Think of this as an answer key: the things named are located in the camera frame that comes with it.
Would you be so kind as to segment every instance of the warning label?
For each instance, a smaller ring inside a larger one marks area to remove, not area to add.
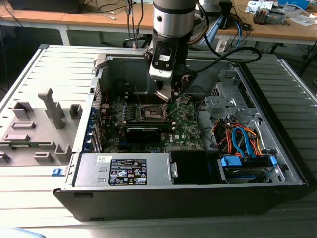
[[[147,185],[147,160],[111,160],[109,184]]]

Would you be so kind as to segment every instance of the motherboard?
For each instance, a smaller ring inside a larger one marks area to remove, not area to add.
[[[195,102],[130,103],[117,97],[104,110],[104,153],[166,153],[204,150],[195,118]]]

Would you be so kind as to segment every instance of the blue cable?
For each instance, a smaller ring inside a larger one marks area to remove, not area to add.
[[[238,27],[238,29],[239,29],[239,39],[238,39],[238,43],[237,43],[237,46],[236,46],[236,48],[238,48],[238,47],[239,47],[239,44],[240,44],[240,40],[241,40],[242,31],[241,31],[241,28],[240,28],[240,26],[239,26],[239,23],[236,22],[236,21],[233,21],[233,22],[236,23],[236,25],[237,25],[237,27]]]
[[[236,128],[234,128],[234,130],[233,130],[233,132],[232,132],[232,144],[233,144],[233,146],[241,153],[241,155],[242,155],[243,157],[245,157],[244,152],[243,152],[243,151],[240,149],[240,147],[237,145],[236,133],[237,133],[238,130],[242,131],[242,134],[243,134],[243,136],[244,136],[244,141],[245,141],[245,143],[246,143],[246,148],[247,148],[248,154],[251,156],[251,158],[255,158],[256,156],[255,156],[255,154],[253,153],[253,150],[252,150],[252,148],[251,148],[251,146],[250,146],[250,144],[249,144],[248,134],[247,134],[247,132],[246,132],[243,128],[241,128],[241,127],[236,127]]]

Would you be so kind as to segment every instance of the floor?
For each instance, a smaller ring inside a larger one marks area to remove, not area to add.
[[[60,34],[54,29],[40,28],[12,28],[10,26],[1,26],[3,42],[5,48],[5,57],[8,71],[8,80],[6,79],[5,67],[0,67],[0,88],[8,91],[8,88],[14,83],[19,76],[24,66],[28,63],[34,52],[40,44],[61,45],[62,41]],[[14,32],[15,37],[9,36],[6,32]],[[72,45],[79,46],[110,46],[122,47],[122,41],[128,38],[125,33],[103,33],[104,40],[107,44],[101,44],[98,32],[90,31],[69,31],[69,38]],[[275,50],[275,54],[279,58],[286,59],[290,66],[298,71],[305,56],[297,45],[284,44]],[[0,65],[4,65],[3,52],[0,51]],[[302,79],[308,87],[316,94],[317,88],[313,85],[313,80],[316,78],[317,60],[315,60],[302,75]],[[5,92],[0,90],[0,99],[5,95]]]

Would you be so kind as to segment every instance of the green circuit board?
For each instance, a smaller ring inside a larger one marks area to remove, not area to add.
[[[162,111],[160,116],[155,112]],[[204,150],[203,141],[195,121],[195,103],[179,98],[170,104],[129,104],[117,98],[110,103],[110,122],[105,126],[104,153],[165,153],[170,150]],[[163,128],[160,142],[130,143],[122,131],[126,122],[138,126]]]

